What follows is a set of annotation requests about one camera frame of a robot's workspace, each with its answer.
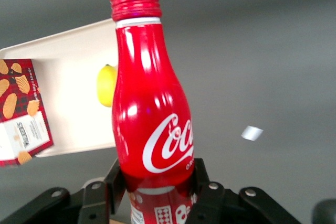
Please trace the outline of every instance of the bottle neck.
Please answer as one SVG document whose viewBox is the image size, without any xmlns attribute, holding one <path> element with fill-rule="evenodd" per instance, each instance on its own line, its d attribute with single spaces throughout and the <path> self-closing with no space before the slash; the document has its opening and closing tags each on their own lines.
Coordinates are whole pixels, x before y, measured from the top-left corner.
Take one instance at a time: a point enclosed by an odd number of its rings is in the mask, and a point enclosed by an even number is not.
<svg viewBox="0 0 336 224">
<path fill-rule="evenodd" d="M 144 78 L 162 84 L 177 79 L 167 54 L 159 18 L 124 19 L 116 25 L 118 72 L 124 82 L 141 87 L 142 83 L 148 85 Z"/>
</svg>

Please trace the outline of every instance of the white label on box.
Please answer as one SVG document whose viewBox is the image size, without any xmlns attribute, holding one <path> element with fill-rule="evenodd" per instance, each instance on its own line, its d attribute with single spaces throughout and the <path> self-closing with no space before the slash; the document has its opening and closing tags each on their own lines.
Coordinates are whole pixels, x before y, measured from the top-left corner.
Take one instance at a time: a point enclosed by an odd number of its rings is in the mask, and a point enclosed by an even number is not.
<svg viewBox="0 0 336 224">
<path fill-rule="evenodd" d="M 14 152 L 8 140 L 6 129 L 0 123 L 0 160 L 11 160 L 14 158 Z"/>
<path fill-rule="evenodd" d="M 6 121 L 1 126 L 1 144 L 4 146 L 0 155 L 2 160 L 14 159 L 20 151 L 29 152 L 49 142 L 46 124 L 40 111 L 34 116 L 24 115 Z"/>
</svg>

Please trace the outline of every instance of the white paper scrap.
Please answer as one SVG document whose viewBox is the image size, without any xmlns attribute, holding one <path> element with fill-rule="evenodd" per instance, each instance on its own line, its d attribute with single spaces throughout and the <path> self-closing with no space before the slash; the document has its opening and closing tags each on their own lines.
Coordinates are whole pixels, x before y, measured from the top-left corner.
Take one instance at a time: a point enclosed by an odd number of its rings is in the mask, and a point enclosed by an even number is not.
<svg viewBox="0 0 336 224">
<path fill-rule="evenodd" d="M 247 140 L 255 141 L 260 137 L 262 132 L 262 129 L 253 126 L 247 126 L 241 136 Z"/>
</svg>

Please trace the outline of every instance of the coca-cola logo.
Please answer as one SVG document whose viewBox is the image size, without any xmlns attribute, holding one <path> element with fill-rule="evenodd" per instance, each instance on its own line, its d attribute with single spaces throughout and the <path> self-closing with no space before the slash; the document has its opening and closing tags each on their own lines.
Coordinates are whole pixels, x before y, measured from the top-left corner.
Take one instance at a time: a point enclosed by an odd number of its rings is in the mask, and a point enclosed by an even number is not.
<svg viewBox="0 0 336 224">
<path fill-rule="evenodd" d="M 187 157 L 192 156 L 194 152 L 193 146 L 193 131 L 192 124 L 190 120 L 187 120 L 183 130 L 179 127 L 178 121 L 179 117 L 177 114 L 172 113 L 167 116 L 160 125 L 154 130 L 152 135 L 149 137 L 145 148 L 142 153 L 142 162 L 144 167 L 152 173 L 163 173 L 174 166 L 178 165 L 180 162 L 185 160 Z M 158 168 L 153 164 L 153 153 L 154 149 L 157 147 L 159 139 L 165 138 L 163 136 L 164 132 L 167 132 L 168 136 L 165 139 L 163 148 L 161 151 L 161 157 L 164 160 L 169 160 L 174 153 L 180 151 L 182 156 L 178 160 L 172 160 L 167 167 Z"/>
</svg>

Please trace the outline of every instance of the red plaid pattern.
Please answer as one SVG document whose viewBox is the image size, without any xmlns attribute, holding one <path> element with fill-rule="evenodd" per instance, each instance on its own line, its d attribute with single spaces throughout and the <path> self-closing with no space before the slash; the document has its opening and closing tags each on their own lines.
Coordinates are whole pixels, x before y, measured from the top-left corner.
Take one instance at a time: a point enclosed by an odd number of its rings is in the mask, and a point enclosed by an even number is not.
<svg viewBox="0 0 336 224">
<path fill-rule="evenodd" d="M 43 151 L 44 149 L 52 146 L 53 142 L 52 142 L 52 138 L 51 138 L 49 124 L 48 124 L 48 121 L 47 121 L 46 112 L 45 112 L 45 109 L 44 109 L 44 106 L 43 106 L 43 103 L 42 103 L 41 94 L 37 90 L 38 83 L 37 83 L 37 79 L 36 79 L 35 72 L 34 72 L 34 69 L 33 69 L 33 63 L 30 59 L 4 60 L 4 61 L 9 68 L 9 72 L 8 72 L 8 74 L 1 74 L 0 73 L 0 80 L 7 79 L 9 81 L 9 87 L 6 90 L 6 92 L 0 97 L 0 123 L 8 121 L 8 119 L 6 119 L 3 115 L 3 105 L 4 105 L 4 103 L 6 101 L 6 98 L 8 97 L 9 94 L 15 93 L 17 95 L 15 112 L 14 112 L 14 115 L 11 119 L 15 119 L 15 118 L 18 118 L 20 116 L 27 115 L 28 102 L 31 101 L 31 100 L 38 99 L 40 101 L 39 111 L 41 111 L 41 113 L 43 115 L 47 130 L 48 130 L 50 141 L 29 152 L 29 154 L 31 156 L 34 156 L 37 153 Z M 18 64 L 21 65 L 22 73 L 15 72 L 13 69 L 11 69 L 11 66 L 14 63 L 18 63 Z M 29 86 L 30 86 L 30 91 L 29 91 L 28 94 L 24 94 L 20 91 L 20 89 L 19 89 L 19 87 L 16 83 L 16 80 L 15 80 L 15 77 L 20 77 L 22 75 L 26 76 L 26 78 L 28 80 L 28 83 L 29 83 Z M 13 159 L 13 160 L 5 160 L 5 161 L 0 160 L 0 166 L 17 165 L 17 164 L 18 164 L 17 158 Z"/>
</svg>

